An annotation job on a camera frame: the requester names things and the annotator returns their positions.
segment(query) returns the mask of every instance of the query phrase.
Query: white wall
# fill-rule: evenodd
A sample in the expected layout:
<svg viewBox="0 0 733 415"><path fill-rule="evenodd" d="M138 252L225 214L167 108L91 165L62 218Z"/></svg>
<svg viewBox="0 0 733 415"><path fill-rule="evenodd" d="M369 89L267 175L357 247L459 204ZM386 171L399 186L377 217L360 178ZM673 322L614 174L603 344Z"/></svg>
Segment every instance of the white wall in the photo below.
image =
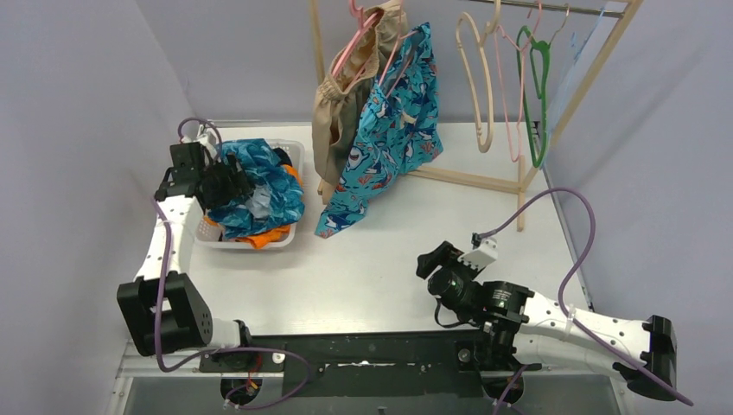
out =
<svg viewBox="0 0 733 415"><path fill-rule="evenodd" d="M679 390L640 413L733 413L733 3L646 0L547 163L598 220L583 276L596 310L677 331ZM582 206L562 198L575 248Z"/></svg>
<svg viewBox="0 0 733 415"><path fill-rule="evenodd" d="M133 0L0 4L0 413L98 414L191 113Z"/></svg>
<svg viewBox="0 0 733 415"><path fill-rule="evenodd" d="M369 6L384 1L357 3ZM310 120L317 82L308 0L218 0L205 5L198 0L137 0L137 3L196 113L218 119ZM336 53L354 35L356 22L348 13L346 0L319 0L318 3L328 69ZM598 9L606 2L574 0L571 3ZM441 120L473 121L473 101L456 49L456 22L467 11L483 28L494 14L494 6L466 0L405 0L405 10L410 25L430 22L433 29L441 83ZM502 24L512 39L522 25L532 26L537 15L535 12L527 21L527 9L505 5L501 10ZM563 19L564 13L545 12L537 37L549 40ZM547 91L554 93L557 88L570 33L575 30L578 37L584 38L595 21L595 16L570 16L554 42ZM479 77L483 71L465 26L462 39L473 74ZM501 40L500 44L508 112L516 119L519 113L516 52L507 41ZM487 53L494 76L494 115L503 119L493 39L488 40ZM529 68L527 77L531 77ZM484 88L483 80L475 79L480 91ZM527 96L536 118L539 101L533 89ZM485 104L481 105L481 111L485 113Z"/></svg>

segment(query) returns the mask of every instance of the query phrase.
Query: printed pattern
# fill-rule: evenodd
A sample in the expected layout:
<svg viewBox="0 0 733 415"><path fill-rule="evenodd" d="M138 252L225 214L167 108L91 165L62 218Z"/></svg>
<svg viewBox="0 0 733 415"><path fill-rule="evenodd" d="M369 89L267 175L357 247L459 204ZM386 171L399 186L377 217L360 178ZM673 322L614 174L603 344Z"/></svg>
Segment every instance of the printed pattern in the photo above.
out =
<svg viewBox="0 0 733 415"><path fill-rule="evenodd" d="M303 188L293 175L277 165L280 157L264 139L226 141L222 152L233 152L247 176L258 187L264 186L270 190L270 215L262 220L256 219L247 209L243 196L208 212L211 220L225 227L225 239L264 233L298 222L303 217Z"/></svg>
<svg viewBox="0 0 733 415"><path fill-rule="evenodd" d="M443 151L436 130L438 92L430 24L414 31L395 54L382 87L379 76L375 78L346 168L321 214L316 235L328 238L352 226L364 218L369 200L389 188L399 175ZM395 80L403 68L404 74ZM394 91L386 98L394 82Z"/></svg>

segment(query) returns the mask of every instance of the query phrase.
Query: white plastic basket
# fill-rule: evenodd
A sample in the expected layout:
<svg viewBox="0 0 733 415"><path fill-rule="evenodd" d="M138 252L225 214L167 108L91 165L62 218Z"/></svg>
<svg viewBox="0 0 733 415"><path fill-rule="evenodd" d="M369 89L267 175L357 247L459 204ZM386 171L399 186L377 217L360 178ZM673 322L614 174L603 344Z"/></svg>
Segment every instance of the white plastic basket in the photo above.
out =
<svg viewBox="0 0 733 415"><path fill-rule="evenodd" d="M293 162L293 167L297 170L301 180L303 179L303 159L305 158L305 147L297 141L291 140L265 140L273 149L283 149L290 160ZM296 236L296 225L294 223L290 225L290 232L283 236L277 242L271 242L262 249L277 249L287 246L293 241ZM196 229L196 243L203 246L209 246L216 249L240 249L253 251L254 247L246 242L236 242L233 240L223 239L223 230L221 227L210 225L205 220L199 222L199 227Z"/></svg>

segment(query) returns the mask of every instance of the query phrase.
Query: white table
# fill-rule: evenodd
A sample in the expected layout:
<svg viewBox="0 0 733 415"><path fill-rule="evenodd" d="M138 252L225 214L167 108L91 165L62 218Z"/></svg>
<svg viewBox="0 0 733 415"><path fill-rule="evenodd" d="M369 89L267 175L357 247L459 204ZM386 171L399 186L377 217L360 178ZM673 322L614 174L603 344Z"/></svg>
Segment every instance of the white table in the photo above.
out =
<svg viewBox="0 0 733 415"><path fill-rule="evenodd" d="M441 124L438 130L445 152L432 166L516 178L504 124L497 124L487 154L476 149L472 124ZM439 330L433 321L435 300L426 283L415 276L417 256L444 240L468 250L471 233L497 227L517 208L516 195L404 176L371 203L364 220L322 239L314 235L323 205L316 194L319 177L313 167L310 125L254 124L222 128L221 133L225 140L296 140L307 149L301 172L306 212L289 246L269 252L194 249L190 277L212 314L246 322L253 335ZM538 178L527 199L545 188ZM527 211L523 233L511 226L497 240L500 259L479 281L504 280L557 296L572 259L549 196ZM586 308L576 278L565 298ZM455 321L447 310L441 318Z"/></svg>

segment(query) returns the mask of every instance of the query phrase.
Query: bolt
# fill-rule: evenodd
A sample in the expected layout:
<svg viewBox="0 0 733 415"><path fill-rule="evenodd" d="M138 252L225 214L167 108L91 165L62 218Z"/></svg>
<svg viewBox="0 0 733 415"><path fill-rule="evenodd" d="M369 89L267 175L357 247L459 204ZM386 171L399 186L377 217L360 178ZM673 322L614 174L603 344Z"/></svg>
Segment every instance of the bolt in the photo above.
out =
<svg viewBox="0 0 733 415"><path fill-rule="evenodd" d="M467 348L462 349L460 352L458 352L458 360L462 361L463 363L468 363L471 361L471 351Z"/></svg>

